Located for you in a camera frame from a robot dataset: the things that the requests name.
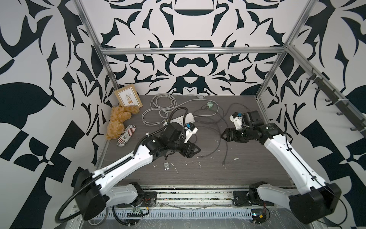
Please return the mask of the dark usb cable yellow charger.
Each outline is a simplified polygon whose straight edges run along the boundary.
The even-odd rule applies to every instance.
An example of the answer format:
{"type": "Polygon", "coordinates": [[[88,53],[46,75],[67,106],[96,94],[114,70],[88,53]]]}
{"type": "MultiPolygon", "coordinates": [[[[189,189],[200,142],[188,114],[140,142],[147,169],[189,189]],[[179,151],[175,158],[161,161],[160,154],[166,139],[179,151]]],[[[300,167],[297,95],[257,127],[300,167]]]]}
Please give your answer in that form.
{"type": "Polygon", "coordinates": [[[219,151],[219,147],[221,145],[221,131],[220,131],[220,128],[219,128],[219,125],[218,123],[220,122],[220,120],[218,121],[214,121],[210,116],[195,116],[195,122],[196,123],[201,123],[201,124],[204,124],[204,126],[199,126],[199,127],[202,127],[202,128],[206,128],[206,129],[210,129],[212,132],[216,132],[216,135],[217,137],[215,137],[215,141],[217,142],[217,147],[215,150],[213,150],[211,153],[207,154],[207,155],[201,155],[201,156],[198,156],[197,158],[198,159],[202,159],[204,157],[211,157],[211,155],[213,153],[215,153],[216,151],[219,151]]]}

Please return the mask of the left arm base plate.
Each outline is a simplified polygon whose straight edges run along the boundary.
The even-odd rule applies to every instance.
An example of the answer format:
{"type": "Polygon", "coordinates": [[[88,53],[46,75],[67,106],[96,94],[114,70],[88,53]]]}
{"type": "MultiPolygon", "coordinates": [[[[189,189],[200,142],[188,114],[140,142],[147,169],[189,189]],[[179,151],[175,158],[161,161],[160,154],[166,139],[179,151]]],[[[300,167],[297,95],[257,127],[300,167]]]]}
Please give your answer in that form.
{"type": "Polygon", "coordinates": [[[152,208],[156,206],[157,201],[157,192],[155,191],[148,191],[145,192],[141,200],[138,202],[138,207],[142,208],[152,208]]]}

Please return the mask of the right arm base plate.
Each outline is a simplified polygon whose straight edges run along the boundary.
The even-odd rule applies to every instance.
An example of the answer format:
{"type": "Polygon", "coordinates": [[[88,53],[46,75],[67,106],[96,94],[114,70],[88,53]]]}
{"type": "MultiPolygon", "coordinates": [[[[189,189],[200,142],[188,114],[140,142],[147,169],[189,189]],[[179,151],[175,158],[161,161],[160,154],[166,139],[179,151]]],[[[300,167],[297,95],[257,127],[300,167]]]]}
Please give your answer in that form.
{"type": "Polygon", "coordinates": [[[257,194],[255,191],[234,191],[233,205],[236,207],[254,206],[258,204],[257,194]]]}

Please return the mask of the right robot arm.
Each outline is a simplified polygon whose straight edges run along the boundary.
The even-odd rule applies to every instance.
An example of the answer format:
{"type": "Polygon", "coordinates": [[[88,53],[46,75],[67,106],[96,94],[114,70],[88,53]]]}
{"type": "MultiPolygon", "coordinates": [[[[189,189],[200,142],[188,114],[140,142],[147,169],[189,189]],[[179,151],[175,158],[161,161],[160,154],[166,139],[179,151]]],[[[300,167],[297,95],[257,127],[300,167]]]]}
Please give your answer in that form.
{"type": "Polygon", "coordinates": [[[267,182],[250,185],[246,197],[235,196],[233,204],[259,205],[271,202],[290,210],[302,223],[309,224],[335,212],[341,201],[341,189],[326,182],[291,146],[287,134],[274,123],[264,123],[258,111],[233,113],[221,138],[226,142],[247,143],[258,141],[268,149],[290,176],[295,190],[272,186],[267,182]]]}

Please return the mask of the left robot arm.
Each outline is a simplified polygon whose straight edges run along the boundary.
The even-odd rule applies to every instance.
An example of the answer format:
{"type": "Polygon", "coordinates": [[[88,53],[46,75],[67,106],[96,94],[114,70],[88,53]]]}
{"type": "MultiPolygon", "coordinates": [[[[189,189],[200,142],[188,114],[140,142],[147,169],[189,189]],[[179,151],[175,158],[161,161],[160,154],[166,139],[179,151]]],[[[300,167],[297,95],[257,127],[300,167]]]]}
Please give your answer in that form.
{"type": "Polygon", "coordinates": [[[76,180],[72,195],[55,215],[56,223],[67,222],[79,215],[90,220],[111,205],[130,204],[142,196],[142,190],[135,184],[127,186],[127,192],[116,194],[112,188],[125,177],[160,157],[168,158],[180,153],[192,158],[201,150],[189,139],[198,131],[193,123],[172,122],[169,116],[161,129],[147,133],[139,140],[134,150],[114,163],[90,172],[82,171],[76,180]]]}

